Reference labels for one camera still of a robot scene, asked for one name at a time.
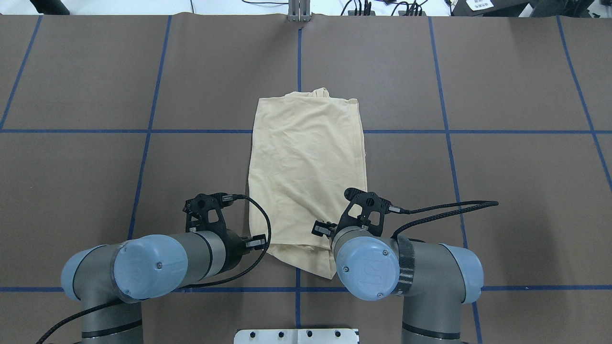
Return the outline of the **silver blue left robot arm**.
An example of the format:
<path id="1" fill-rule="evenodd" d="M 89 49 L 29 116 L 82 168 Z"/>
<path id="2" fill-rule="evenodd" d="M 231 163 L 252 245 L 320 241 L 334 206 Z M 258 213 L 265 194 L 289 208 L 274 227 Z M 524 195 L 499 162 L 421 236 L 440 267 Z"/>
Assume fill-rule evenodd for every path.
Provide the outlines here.
<path id="1" fill-rule="evenodd" d="M 240 236 L 227 228 L 222 210 L 237 200 L 251 203 L 267 233 Z M 142 344 L 142 302 L 178 289 L 208 288 L 234 281 L 259 264 L 270 246 L 266 211 L 245 194 L 198 194 L 186 200 L 185 231 L 147 235 L 75 253 L 64 264 L 61 287 L 82 310 L 52 326 L 82 319 L 83 344 Z"/>

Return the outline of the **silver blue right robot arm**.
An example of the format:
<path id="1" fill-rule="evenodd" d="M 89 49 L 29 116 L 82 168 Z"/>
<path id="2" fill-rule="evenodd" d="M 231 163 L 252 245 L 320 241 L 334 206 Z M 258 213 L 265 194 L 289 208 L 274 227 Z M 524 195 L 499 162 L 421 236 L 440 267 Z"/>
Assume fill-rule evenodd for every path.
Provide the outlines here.
<path id="1" fill-rule="evenodd" d="M 403 344 L 460 344 L 461 307 L 476 302 L 483 267 L 469 249 L 411 239 L 404 231 L 498 205 L 463 201 L 404 209 L 374 192 L 348 188 L 339 221 L 315 221 L 312 234 L 327 237 L 341 283 L 358 299 L 404 300 Z"/>

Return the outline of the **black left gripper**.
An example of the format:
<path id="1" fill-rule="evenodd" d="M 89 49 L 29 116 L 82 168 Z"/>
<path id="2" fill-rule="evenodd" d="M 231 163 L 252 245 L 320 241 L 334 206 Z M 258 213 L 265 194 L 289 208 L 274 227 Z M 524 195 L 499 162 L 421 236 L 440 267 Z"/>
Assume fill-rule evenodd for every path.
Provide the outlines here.
<path id="1" fill-rule="evenodd" d="M 227 195 L 227 193 L 201 193 L 186 200 L 182 209 L 186 214 L 185 232 L 216 234 L 225 246 L 227 260 L 240 261 L 248 252 L 264 249 L 267 237 L 265 234 L 260 234 L 243 238 L 227 227 L 222 213 L 225 207 L 222 198 Z"/>

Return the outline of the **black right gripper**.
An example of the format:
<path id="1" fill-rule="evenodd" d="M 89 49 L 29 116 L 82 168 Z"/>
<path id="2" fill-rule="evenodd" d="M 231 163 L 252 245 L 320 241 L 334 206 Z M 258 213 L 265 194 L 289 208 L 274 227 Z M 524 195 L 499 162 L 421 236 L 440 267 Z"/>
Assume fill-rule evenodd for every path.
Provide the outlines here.
<path id="1" fill-rule="evenodd" d="M 335 232 L 348 227 L 366 228 L 374 237 L 381 237 L 384 231 L 384 217 L 391 213 L 391 201 L 381 198 L 374 192 L 366 192 L 353 187 L 344 191 L 349 205 L 339 218 L 338 224 L 315 221 L 312 234 L 317 237 L 333 237 Z"/>

